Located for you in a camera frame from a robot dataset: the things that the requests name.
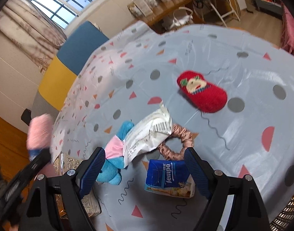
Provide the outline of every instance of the squiggly line pattern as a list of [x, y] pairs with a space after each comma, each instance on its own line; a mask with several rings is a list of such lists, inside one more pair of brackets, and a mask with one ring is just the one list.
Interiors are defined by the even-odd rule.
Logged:
[[118, 202], [119, 202], [120, 205], [121, 205], [121, 201], [124, 201], [124, 197], [123, 197], [123, 195], [124, 195], [124, 196], [127, 196], [127, 191], [126, 191], [126, 189], [129, 189], [129, 188], [130, 188], [130, 186], [129, 186], [129, 182], [133, 182], [133, 181], [134, 181], [134, 178], [132, 178], [132, 180], [128, 180], [128, 181], [127, 181], [127, 185], [128, 185], [128, 187], [125, 187], [125, 188], [124, 188], [124, 192], [125, 192], [126, 194], [121, 193], [120, 196], [122, 197], [122, 199], [118, 199]]
[[105, 209], [106, 209], [106, 211], [108, 212], [108, 210], [107, 210], [107, 208], [106, 208], [106, 206], [105, 206], [105, 204], [102, 202], [102, 200], [98, 197], [98, 200], [101, 202], [101, 204], [105, 207]]
[[185, 206], [188, 204], [188, 203], [186, 202], [185, 198], [182, 198], [182, 199], [183, 199], [183, 201], [184, 201], [184, 204], [183, 204], [183, 205], [179, 204], [179, 205], [177, 205], [177, 206], [175, 207], [175, 209], [177, 209], [178, 212], [172, 212], [172, 213], [170, 213], [170, 215], [171, 215], [173, 218], [175, 218], [176, 220], [177, 220], [177, 217], [175, 217], [174, 215], [179, 215], [179, 214], [181, 214], [181, 210], [180, 210], [178, 207], [185, 207]]
[[83, 158], [84, 158], [84, 159], [86, 159], [86, 158], [85, 158], [85, 155], [86, 155], [86, 151], [87, 151], [88, 144], [90, 144], [90, 143], [91, 143], [91, 140], [90, 140], [89, 142], [87, 142], [87, 145], [85, 146], [85, 150], [84, 150], [84, 154], [83, 154]]
[[228, 70], [228, 67], [227, 67], [226, 69], [219, 68], [218, 70], [211, 70], [210, 72], [208, 72], [208, 73], [206, 73], [206, 74], [203, 73], [203, 75], [210, 75], [210, 73], [217, 73], [217, 72], [219, 72], [220, 70]]
[[215, 130], [215, 132], [217, 133], [217, 137], [219, 137], [220, 139], [222, 139], [222, 140], [224, 141], [224, 143], [225, 143], [225, 148], [226, 148], [227, 150], [230, 151], [230, 149], [227, 147], [226, 139], [225, 139], [224, 137], [222, 137], [222, 136], [219, 135], [219, 132], [217, 131], [217, 128], [212, 127], [212, 126], [210, 125], [210, 120], [209, 120], [208, 118], [206, 118], [206, 117], [203, 117], [203, 113], [202, 113], [202, 112], [200, 112], [200, 117], [201, 117], [202, 119], [204, 119], [204, 120], [208, 120], [208, 126], [209, 126], [209, 128]]

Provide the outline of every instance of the tissue pack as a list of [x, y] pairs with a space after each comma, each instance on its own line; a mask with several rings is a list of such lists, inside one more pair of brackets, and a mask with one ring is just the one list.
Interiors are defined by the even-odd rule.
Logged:
[[191, 198], [195, 183], [184, 161], [150, 160], [145, 190], [156, 194]]

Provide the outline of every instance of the barcode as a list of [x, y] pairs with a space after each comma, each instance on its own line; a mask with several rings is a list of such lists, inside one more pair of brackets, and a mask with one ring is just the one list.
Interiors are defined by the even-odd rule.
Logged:
[[160, 133], [170, 133], [172, 131], [171, 126], [168, 122], [161, 122], [156, 125], [153, 125], [152, 130], [154, 132], [160, 132]]

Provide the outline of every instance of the wicker basket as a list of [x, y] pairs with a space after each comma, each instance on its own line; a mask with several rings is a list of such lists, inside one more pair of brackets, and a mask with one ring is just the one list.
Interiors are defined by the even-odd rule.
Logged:
[[284, 231], [293, 218], [294, 218], [294, 195], [291, 197], [286, 207], [270, 223], [271, 230]]

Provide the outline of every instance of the curtain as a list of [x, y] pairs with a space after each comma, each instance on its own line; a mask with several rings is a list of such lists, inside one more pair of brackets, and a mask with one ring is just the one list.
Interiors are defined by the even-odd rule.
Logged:
[[29, 0], [8, 0], [0, 12], [0, 31], [40, 69], [47, 70], [66, 35]]

